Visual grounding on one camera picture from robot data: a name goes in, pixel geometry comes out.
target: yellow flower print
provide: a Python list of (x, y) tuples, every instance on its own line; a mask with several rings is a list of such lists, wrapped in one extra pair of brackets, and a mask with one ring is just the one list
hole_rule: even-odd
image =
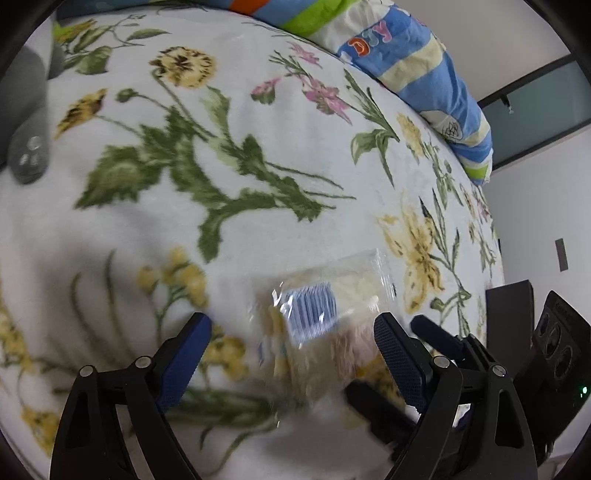
[(61, 120), (57, 126), (54, 140), (58, 139), (63, 132), (81, 125), (88, 120), (94, 118), (103, 105), (103, 98), (107, 94), (106, 88), (101, 88), (95, 93), (84, 95), (80, 100), (70, 105), (66, 116)]
[(152, 295), (152, 292), (158, 284), (156, 273), (152, 267), (142, 267), (139, 269), (136, 283), (146, 295)]
[(168, 254), (168, 261), (173, 268), (177, 268), (187, 263), (189, 256), (183, 247), (174, 247)]
[(248, 375), (248, 366), (242, 363), (242, 358), (246, 353), (244, 342), (237, 337), (219, 336), (220, 332), (223, 331), (219, 328), (216, 330), (214, 327), (212, 341), (205, 349), (200, 364), (206, 367), (219, 365), (230, 379), (242, 380)]
[(39, 447), (51, 457), (60, 418), (52, 411), (35, 411), (26, 405), (22, 408), (21, 418), (29, 425)]
[(60, 44), (69, 43), (82, 32), (88, 30), (96, 23), (96, 20), (87, 20), (69, 27), (61, 27), (57, 22), (53, 26), (53, 38)]
[(406, 262), (404, 274), (404, 305), (407, 313), (416, 312), (429, 293), (443, 291), (441, 273), (429, 256), (433, 248), (433, 224), (411, 208), (403, 206), (402, 222), (388, 223), (382, 217), (378, 223), (390, 251)]
[(486, 308), (482, 297), (478, 297), (478, 324), (476, 325), (476, 338), (480, 340), (483, 345), (486, 345)]
[(14, 325), (8, 309), (0, 298), (0, 344), (4, 364), (18, 365), (24, 372), (35, 373), (35, 365), (27, 350), (22, 332)]
[(398, 217), (393, 217), (392, 215), (384, 215), (381, 220), (388, 225), (393, 225), (398, 222), (399, 219)]
[[(168, 263), (162, 269), (160, 278), (170, 292), (176, 291), (177, 299), (185, 296), (197, 309), (207, 307), (207, 280), (205, 272), (194, 263), (191, 263), (186, 250), (183, 247), (174, 247), (168, 253)], [(147, 295), (158, 286), (159, 275), (149, 265), (139, 269), (136, 283)]]
[(398, 390), (398, 386), (392, 378), (392, 374), (388, 370), (384, 357), (381, 354), (378, 354), (365, 367), (358, 367), (355, 377), (367, 382), (376, 392), (387, 398), (401, 410), (404, 409), (404, 398), (400, 390)]
[(214, 57), (187, 47), (170, 47), (150, 62), (158, 67), (156, 75), (176, 87), (198, 88), (205, 85), (216, 72)]
[(413, 153), (414, 159), (418, 162), (419, 157), (424, 157), (423, 142), (421, 141), (421, 131), (415, 126), (410, 117), (398, 114), (396, 120), (402, 127), (402, 136), (406, 140), (408, 149)]
[(472, 215), (472, 218), (476, 218), (476, 209), (474, 208), (474, 203), (472, 203), (471, 195), (466, 191), (466, 189), (464, 188), (464, 185), (460, 185), (460, 190), (462, 191), (462, 195), (464, 196), (464, 201), (466, 202), (466, 205), (468, 206), (468, 210), (470, 211), (470, 215)]
[(184, 287), (191, 304), (195, 308), (207, 307), (208, 297), (206, 292), (207, 281), (205, 273), (195, 264), (190, 264), (178, 273), (178, 282)]

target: white wall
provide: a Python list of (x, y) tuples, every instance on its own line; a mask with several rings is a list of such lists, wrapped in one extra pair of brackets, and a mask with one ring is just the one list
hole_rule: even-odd
[(568, 55), (523, 0), (395, 0), (429, 26), (476, 100)]
[[(591, 128), (493, 173), (485, 186), (507, 283), (529, 279), (535, 318), (555, 290), (591, 322)], [(554, 241), (564, 238), (560, 272)], [(571, 453), (591, 421), (591, 402), (555, 445)]]

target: pink flower print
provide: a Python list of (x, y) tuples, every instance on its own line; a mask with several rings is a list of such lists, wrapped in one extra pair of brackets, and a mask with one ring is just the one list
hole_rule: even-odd
[(316, 104), (316, 108), (326, 115), (336, 113), (339, 117), (351, 125), (351, 120), (345, 113), (349, 105), (339, 98), (337, 87), (325, 87), (324, 84), (314, 78), (309, 79), (307, 85), (310, 90), (304, 91), (304, 95), (310, 102)]
[(312, 52), (304, 50), (301, 46), (299, 46), (297, 43), (293, 43), (293, 42), (288, 42), (291, 45), (291, 49), (293, 51), (295, 51), (295, 54), (301, 58), (304, 61), (307, 61), (308, 63), (311, 63), (312, 65), (316, 65), (317, 67), (320, 67), (320, 63), (318, 63), (320, 61), (320, 59), (314, 55)]
[(276, 77), (267, 80), (261, 85), (254, 87), (251, 92), (251, 98), (256, 102), (261, 102), (264, 105), (270, 105), (275, 101), (275, 85), (281, 80), (281, 77)]

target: metal screw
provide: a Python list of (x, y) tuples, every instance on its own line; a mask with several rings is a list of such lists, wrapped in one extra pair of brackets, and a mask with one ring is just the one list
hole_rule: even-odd
[(433, 359), (433, 363), (437, 365), (439, 368), (447, 368), (450, 365), (449, 358), (443, 355), (439, 355)]
[(149, 367), (152, 363), (152, 359), (149, 356), (141, 356), (135, 361), (135, 366), (138, 368)]
[(81, 377), (89, 377), (95, 371), (92, 365), (86, 365), (85, 367), (80, 368), (80, 376)]
[(497, 377), (504, 377), (507, 374), (507, 370), (505, 370), (505, 368), (501, 365), (493, 365), (492, 366), (492, 372), (497, 376)]

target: window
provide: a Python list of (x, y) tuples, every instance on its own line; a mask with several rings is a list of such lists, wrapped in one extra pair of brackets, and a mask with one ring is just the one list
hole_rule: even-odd
[(542, 67), (479, 104), (491, 125), (494, 168), (591, 124), (591, 84), (573, 56)]

